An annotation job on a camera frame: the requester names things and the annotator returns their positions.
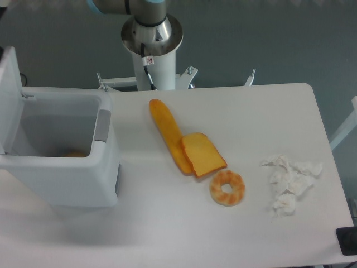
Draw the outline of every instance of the bread slice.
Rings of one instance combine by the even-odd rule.
[[[190,163],[186,160],[181,148],[182,133],[167,106],[159,99],[152,99],[149,103],[150,112],[159,129],[168,150],[178,168],[185,175],[192,174]]]
[[[197,178],[227,167],[226,161],[203,133],[191,133],[182,137],[181,146]]]

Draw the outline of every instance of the glazed donut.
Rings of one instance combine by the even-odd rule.
[[[229,184],[232,187],[231,193],[222,191],[222,185]],[[210,192],[213,200],[218,204],[231,207],[237,205],[245,193],[245,185],[242,177],[231,170],[221,170],[216,173],[210,183]]]

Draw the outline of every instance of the metal bracket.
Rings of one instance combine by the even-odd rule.
[[[352,220],[355,224],[357,221],[357,200],[354,198],[347,198],[347,204],[350,209]]]
[[[247,81],[244,84],[245,87],[250,87],[253,84],[255,71],[256,71],[256,69],[253,69],[252,74],[248,77]]]
[[[198,69],[189,66],[183,74],[176,76],[176,89],[194,88],[195,86],[191,82],[197,73]]]
[[[331,150],[334,150],[338,144],[357,126],[357,97],[352,99],[354,110],[347,119],[339,126],[330,138]]]
[[[176,89],[184,88],[194,88],[195,86],[191,84],[193,78],[196,76],[198,69],[189,66],[183,74],[176,74]],[[99,88],[108,92],[108,87],[111,88],[123,88],[123,87],[134,87],[137,85],[135,77],[125,77],[125,78],[110,78],[102,79],[100,73],[97,73]]]
[[[97,77],[98,77],[98,82],[99,82],[99,88],[103,89],[105,92],[108,92],[108,87],[106,82],[104,82],[100,76],[100,73],[97,73]]]
[[[31,97],[31,98],[35,97],[34,95],[27,95],[27,94],[22,94],[22,93],[21,93],[21,96],[23,96],[25,99],[28,99],[29,97]]]

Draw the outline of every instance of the food item inside bin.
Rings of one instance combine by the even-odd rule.
[[[87,156],[86,154],[78,151],[69,152],[63,155],[63,157],[86,157],[86,156]]]

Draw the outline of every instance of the crumpled tissue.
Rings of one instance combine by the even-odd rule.
[[[322,163],[292,162],[286,155],[271,156],[261,166],[279,167],[269,178],[276,194],[273,208],[279,217],[293,215],[296,197],[313,186],[322,171]]]

